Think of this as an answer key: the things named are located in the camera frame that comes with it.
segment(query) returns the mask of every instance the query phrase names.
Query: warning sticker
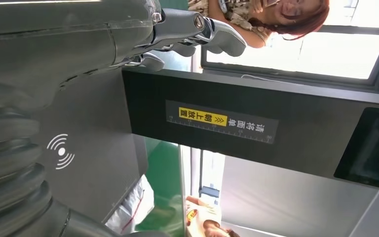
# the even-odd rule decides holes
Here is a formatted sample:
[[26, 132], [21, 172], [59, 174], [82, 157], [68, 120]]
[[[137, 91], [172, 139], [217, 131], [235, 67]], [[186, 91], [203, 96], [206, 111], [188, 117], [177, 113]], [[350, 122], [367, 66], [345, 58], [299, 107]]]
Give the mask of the warning sticker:
[[169, 100], [166, 101], [166, 120], [175, 124], [268, 144], [274, 143], [278, 127], [278, 120], [271, 118]]
[[179, 117], [183, 119], [191, 119], [198, 122], [206, 122], [219, 126], [227, 126], [227, 116], [218, 115], [211, 112], [204, 112], [188, 108], [179, 107]]

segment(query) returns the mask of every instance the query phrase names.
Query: arrow symbol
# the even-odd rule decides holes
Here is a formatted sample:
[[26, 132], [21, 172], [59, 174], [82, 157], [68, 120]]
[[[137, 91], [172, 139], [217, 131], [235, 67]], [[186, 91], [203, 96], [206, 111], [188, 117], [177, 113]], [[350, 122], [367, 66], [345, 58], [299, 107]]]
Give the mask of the arrow symbol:
[[216, 120], [215, 122], [224, 122], [224, 120], [222, 118], [218, 118], [218, 117], [214, 117]]

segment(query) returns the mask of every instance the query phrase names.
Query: red hair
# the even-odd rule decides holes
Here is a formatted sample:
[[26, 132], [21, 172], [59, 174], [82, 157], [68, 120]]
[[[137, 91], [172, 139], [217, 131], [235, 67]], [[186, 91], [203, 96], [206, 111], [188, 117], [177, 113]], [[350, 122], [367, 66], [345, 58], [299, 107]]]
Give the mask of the red hair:
[[[326, 18], [329, 15], [329, 0], [321, 0], [320, 7], [309, 17], [304, 20], [299, 21], [298, 23], [294, 23], [292, 25], [269, 25], [262, 23], [260, 20], [256, 18], [249, 19], [249, 23], [251, 23], [254, 27], [265, 27], [273, 32], [277, 32], [279, 34], [290, 34], [293, 36], [297, 36], [291, 40], [297, 40], [305, 35], [318, 31], [323, 23], [326, 21]], [[298, 19], [301, 16], [286, 16], [285, 18], [290, 20]]]

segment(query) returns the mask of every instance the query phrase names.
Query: robotic arm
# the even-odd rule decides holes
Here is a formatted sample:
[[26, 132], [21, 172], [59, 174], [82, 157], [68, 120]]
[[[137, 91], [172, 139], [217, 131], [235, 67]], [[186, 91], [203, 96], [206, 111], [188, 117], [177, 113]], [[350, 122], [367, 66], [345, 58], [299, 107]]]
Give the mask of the robotic arm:
[[231, 56], [246, 47], [229, 25], [157, 0], [0, 1], [0, 237], [116, 236], [52, 198], [29, 114], [81, 77], [160, 70], [150, 50], [191, 56], [196, 45]]

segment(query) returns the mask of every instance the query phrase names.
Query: green wall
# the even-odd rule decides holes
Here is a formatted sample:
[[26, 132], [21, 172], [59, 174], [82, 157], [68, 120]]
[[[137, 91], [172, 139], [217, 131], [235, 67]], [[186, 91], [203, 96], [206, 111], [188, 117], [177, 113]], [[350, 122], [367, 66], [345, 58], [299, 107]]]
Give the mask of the green wall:
[[172, 237], [183, 237], [185, 229], [178, 146], [151, 138], [145, 138], [145, 141], [149, 162], [146, 177], [154, 192], [155, 207], [136, 230], [158, 230]]

